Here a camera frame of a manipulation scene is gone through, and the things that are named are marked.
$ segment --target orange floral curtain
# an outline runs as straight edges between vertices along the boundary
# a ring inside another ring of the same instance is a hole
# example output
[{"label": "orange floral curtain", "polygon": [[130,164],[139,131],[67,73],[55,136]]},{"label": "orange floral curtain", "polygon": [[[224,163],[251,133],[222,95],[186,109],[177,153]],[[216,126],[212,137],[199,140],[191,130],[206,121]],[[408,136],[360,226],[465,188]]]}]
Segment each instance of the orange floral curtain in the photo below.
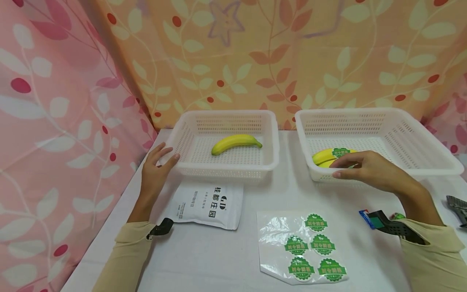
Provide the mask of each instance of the orange floral curtain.
[{"label": "orange floral curtain", "polygon": [[467,61],[463,0],[100,0],[156,127],[188,110],[431,112]]}]

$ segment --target white packaging bag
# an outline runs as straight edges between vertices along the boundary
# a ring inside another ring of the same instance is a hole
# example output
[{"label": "white packaging bag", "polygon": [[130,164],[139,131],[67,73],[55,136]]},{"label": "white packaging bag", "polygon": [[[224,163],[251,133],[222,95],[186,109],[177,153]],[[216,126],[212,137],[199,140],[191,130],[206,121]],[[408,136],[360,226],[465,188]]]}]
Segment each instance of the white packaging bag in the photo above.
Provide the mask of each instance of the white packaging bag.
[{"label": "white packaging bag", "polygon": [[243,184],[184,180],[164,216],[174,222],[196,222],[236,230],[243,203]]},{"label": "white packaging bag", "polygon": [[348,279],[323,212],[257,212],[260,270],[291,285]]}]

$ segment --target banana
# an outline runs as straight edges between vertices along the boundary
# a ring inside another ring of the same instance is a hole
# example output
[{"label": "banana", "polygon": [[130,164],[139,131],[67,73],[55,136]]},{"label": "banana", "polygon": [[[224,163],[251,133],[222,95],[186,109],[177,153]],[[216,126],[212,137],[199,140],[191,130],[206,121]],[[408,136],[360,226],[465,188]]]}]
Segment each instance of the banana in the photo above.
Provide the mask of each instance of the banana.
[{"label": "banana", "polygon": [[318,166],[319,166],[319,167],[324,167],[324,168],[329,168],[329,166],[331,166],[331,164],[332,164],[335,160],[336,160],[336,159],[323,162],[323,163],[321,163],[321,164],[318,165]]},{"label": "banana", "polygon": [[251,135],[233,135],[217,142],[216,145],[214,145],[212,148],[211,154],[217,156],[232,147],[253,145],[258,146],[258,148],[262,147],[262,144]]},{"label": "banana", "polygon": [[337,159],[341,156],[344,156],[347,153],[354,153],[354,152],[356,151],[353,149],[349,149],[349,148],[329,148],[329,149],[320,151],[316,153],[315,155],[313,155],[313,162],[319,166],[323,162]]}]

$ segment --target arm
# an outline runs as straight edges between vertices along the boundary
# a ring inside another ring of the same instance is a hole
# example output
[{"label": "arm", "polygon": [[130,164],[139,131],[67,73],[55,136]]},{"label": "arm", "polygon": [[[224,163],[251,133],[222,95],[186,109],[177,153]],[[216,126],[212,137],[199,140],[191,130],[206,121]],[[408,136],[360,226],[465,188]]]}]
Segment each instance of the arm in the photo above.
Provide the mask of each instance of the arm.
[{"label": "arm", "polygon": [[400,220],[424,240],[419,245],[401,238],[404,261],[413,292],[465,291],[467,265],[459,252],[464,245],[454,229],[443,224],[428,190],[381,155],[364,151],[337,159],[331,167],[340,179],[356,179],[385,192],[392,192],[404,208],[407,219]]},{"label": "arm", "polygon": [[165,165],[157,167],[159,158],[172,151],[172,148],[163,149],[164,146],[162,143],[151,151],[143,165],[140,195],[127,223],[115,238],[115,246],[93,292],[136,291],[151,248],[152,237],[148,239],[146,236],[155,226],[148,222],[149,216],[170,170],[180,158],[175,154]]}]

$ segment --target floral fabric backdrop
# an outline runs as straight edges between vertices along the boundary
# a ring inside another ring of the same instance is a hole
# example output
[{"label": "floral fabric backdrop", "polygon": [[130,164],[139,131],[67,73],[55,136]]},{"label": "floral fabric backdrop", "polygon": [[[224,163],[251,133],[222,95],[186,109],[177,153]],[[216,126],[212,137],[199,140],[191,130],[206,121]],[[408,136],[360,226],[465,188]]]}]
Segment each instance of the floral fabric backdrop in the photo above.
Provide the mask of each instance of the floral fabric backdrop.
[{"label": "floral fabric backdrop", "polygon": [[422,123],[464,165],[462,177],[467,180],[467,72],[446,96]]},{"label": "floral fabric backdrop", "polygon": [[0,291],[59,291],[156,133],[77,0],[0,19]]},{"label": "floral fabric backdrop", "polygon": [[438,106],[467,64],[463,0],[99,0],[153,123],[199,109]]}]

